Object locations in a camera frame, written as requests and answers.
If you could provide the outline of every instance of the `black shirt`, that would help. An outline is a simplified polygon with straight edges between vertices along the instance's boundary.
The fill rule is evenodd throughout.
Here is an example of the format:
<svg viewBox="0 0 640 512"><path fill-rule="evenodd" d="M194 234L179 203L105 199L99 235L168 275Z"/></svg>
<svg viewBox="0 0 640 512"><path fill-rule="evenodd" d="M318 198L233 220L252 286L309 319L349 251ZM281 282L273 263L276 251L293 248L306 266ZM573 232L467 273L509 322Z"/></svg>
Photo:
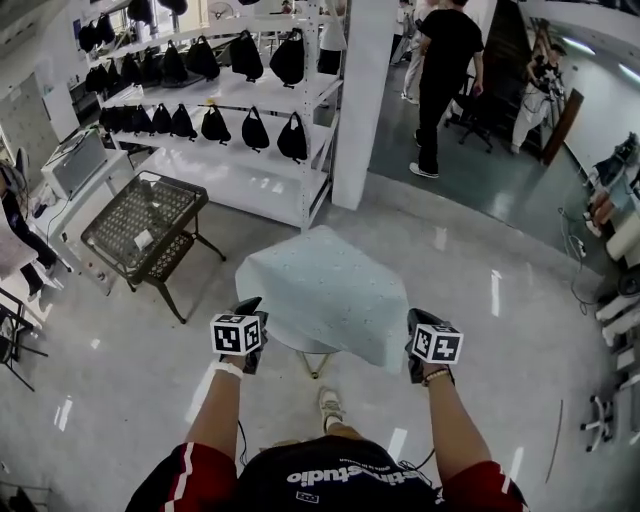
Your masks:
<svg viewBox="0 0 640 512"><path fill-rule="evenodd" d="M460 87L469 61L484 50L482 32L465 13L455 9L436 10L420 25L420 31L431 39L424 58L423 82Z"/></svg>

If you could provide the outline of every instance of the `wristband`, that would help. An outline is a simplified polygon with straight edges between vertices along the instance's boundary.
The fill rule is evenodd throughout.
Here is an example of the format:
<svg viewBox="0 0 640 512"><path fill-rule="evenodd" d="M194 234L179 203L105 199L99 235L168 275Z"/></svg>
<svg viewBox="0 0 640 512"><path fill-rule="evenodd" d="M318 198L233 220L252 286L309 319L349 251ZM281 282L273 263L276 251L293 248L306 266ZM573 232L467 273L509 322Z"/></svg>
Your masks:
<svg viewBox="0 0 640 512"><path fill-rule="evenodd" d="M244 377L242 370L231 363L214 362L212 366L214 370L222 370L223 372L230 373L231 375L238 377L240 380Z"/></svg>

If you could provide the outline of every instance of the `white shelving unit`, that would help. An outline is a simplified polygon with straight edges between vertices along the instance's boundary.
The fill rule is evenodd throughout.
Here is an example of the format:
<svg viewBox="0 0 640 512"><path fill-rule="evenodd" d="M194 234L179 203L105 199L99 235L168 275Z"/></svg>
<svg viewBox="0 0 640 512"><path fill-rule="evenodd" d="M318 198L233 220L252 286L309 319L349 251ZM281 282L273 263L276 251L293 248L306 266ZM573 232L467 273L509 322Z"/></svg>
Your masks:
<svg viewBox="0 0 640 512"><path fill-rule="evenodd" d="M339 122L339 109L330 126L314 124L315 109L342 85L338 76L317 73L318 24L333 19L333 16L318 14L318 0L310 0L306 16L272 15L239 17L217 20L208 27L182 33L164 34L151 41L129 45L112 51L88 65L97 65L111 58L122 58L128 53L144 51L161 46L169 39L174 42L196 39L204 35L210 45L221 44L224 39L243 30L252 33L288 32L300 28L305 42L305 78L294 89L284 87L270 68L265 67L263 76L256 82L246 81L244 75L235 74L230 68L222 68L220 76L212 82L202 80L182 89L129 87L107 101L103 108L114 106L150 107L153 116L160 103L172 113L178 104L187 107L194 130L195 141L169 135L133 133L111 134L116 147L121 142L141 144L159 148L142 168L176 179L201 185L207 189L213 202L244 210L279 222L307 229L320 209L331 188L331 175L324 172ZM200 131L207 106L216 104L231 141L227 146L206 140ZM248 112L238 109L256 107L269 135L270 145L257 153L247 147L242 139L242 123ZM308 159L300 164L284 157L277 140L288 115L297 112L307 136Z"/></svg>

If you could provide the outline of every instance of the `black bag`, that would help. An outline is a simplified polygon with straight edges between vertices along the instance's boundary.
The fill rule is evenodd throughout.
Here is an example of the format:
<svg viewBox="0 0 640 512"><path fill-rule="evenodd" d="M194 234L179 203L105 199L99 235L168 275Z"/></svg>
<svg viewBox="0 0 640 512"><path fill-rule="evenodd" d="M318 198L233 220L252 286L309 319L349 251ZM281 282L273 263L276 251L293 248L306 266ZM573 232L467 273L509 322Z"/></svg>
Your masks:
<svg viewBox="0 0 640 512"><path fill-rule="evenodd" d="M100 64L95 68L91 68L85 78L85 89L88 92L102 92L107 88L109 76L104 66Z"/></svg>
<svg viewBox="0 0 640 512"><path fill-rule="evenodd" d="M93 50L93 47L96 44L100 44L100 39L95 27L93 26L93 21L86 27L82 27L80 29L80 32L78 32L78 43L80 43L80 48L82 48L86 53Z"/></svg>
<svg viewBox="0 0 640 512"><path fill-rule="evenodd" d="M142 21L147 25L151 25L153 21L151 3L149 0L131 0L127 8L127 16L134 21Z"/></svg>
<svg viewBox="0 0 640 512"><path fill-rule="evenodd" d="M229 45L231 53L231 69L234 73L247 76L247 82L255 82L262 76L264 68L260 61L260 54L251 32L244 30L240 37L235 38Z"/></svg>
<svg viewBox="0 0 640 512"><path fill-rule="evenodd" d="M291 128L294 119L296 120L297 126ZM302 120L297 112L291 114L289 122L282 129L278 137L278 148L280 149L280 153L288 158L292 158L297 164L300 163L298 160L307 159L307 139L304 136Z"/></svg>
<svg viewBox="0 0 640 512"><path fill-rule="evenodd" d="M151 119L149 119L147 111L142 105L138 105L138 108L133 114L133 131L136 135L140 132L149 133L151 135L155 133L153 123L151 122Z"/></svg>
<svg viewBox="0 0 640 512"><path fill-rule="evenodd" d="M158 3L162 7L171 9L178 16L182 16L187 12L187 0L158 0Z"/></svg>
<svg viewBox="0 0 640 512"><path fill-rule="evenodd" d="M284 82L285 87L293 89L304 78L304 39L302 30L294 28L271 58L271 69Z"/></svg>
<svg viewBox="0 0 640 512"><path fill-rule="evenodd" d="M171 116L162 103L153 114L153 129L156 133L171 133Z"/></svg>
<svg viewBox="0 0 640 512"><path fill-rule="evenodd" d="M184 82L187 78L187 70L173 41L169 39L167 51L162 59L162 74L165 78L175 82Z"/></svg>
<svg viewBox="0 0 640 512"><path fill-rule="evenodd" d="M206 77L207 80L213 80L220 74L220 66L206 37L200 36L189 48L187 69Z"/></svg>
<svg viewBox="0 0 640 512"><path fill-rule="evenodd" d="M227 130L227 125L222 118L218 107L211 105L213 110L209 110L202 120L202 135L207 140L217 140L223 146L231 140L231 134Z"/></svg>
<svg viewBox="0 0 640 512"><path fill-rule="evenodd" d="M142 87L153 87L162 82L162 57L154 55L151 48L147 48L144 53L140 74L142 75Z"/></svg>
<svg viewBox="0 0 640 512"><path fill-rule="evenodd" d="M256 118L252 119L251 114L254 114ZM267 135L267 130L264 129L256 107L251 107L249 115L242 123L242 138L247 146L258 153L260 153L261 149L269 147L269 136Z"/></svg>
<svg viewBox="0 0 640 512"><path fill-rule="evenodd" d="M111 19L106 14L98 18L98 23L96 23L96 36L96 40L99 39L104 44L113 43L116 38L116 33L111 26Z"/></svg>
<svg viewBox="0 0 640 512"><path fill-rule="evenodd" d="M140 85L142 83L142 73L138 63L130 53L127 53L122 59L120 74L122 75L122 80L127 84Z"/></svg>
<svg viewBox="0 0 640 512"><path fill-rule="evenodd" d="M189 140L193 140L198 136L198 132L193 129L191 124L191 118L189 112L182 103L178 105L171 118L171 135L177 135L178 137L188 137Z"/></svg>

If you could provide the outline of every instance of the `metal mesh table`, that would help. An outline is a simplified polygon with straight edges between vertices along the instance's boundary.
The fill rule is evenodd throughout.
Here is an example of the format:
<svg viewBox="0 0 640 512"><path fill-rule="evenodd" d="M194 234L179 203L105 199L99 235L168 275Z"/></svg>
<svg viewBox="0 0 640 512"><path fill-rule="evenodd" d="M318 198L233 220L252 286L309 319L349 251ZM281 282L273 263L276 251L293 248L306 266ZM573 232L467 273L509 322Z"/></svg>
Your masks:
<svg viewBox="0 0 640 512"><path fill-rule="evenodd" d="M81 239L126 279L132 291L143 281L158 288L184 324L164 283L196 240L226 261L198 230L198 212L208 201L203 187L142 171L89 224ZM193 233L185 230L192 220ZM136 238L142 233L151 241L140 248Z"/></svg>

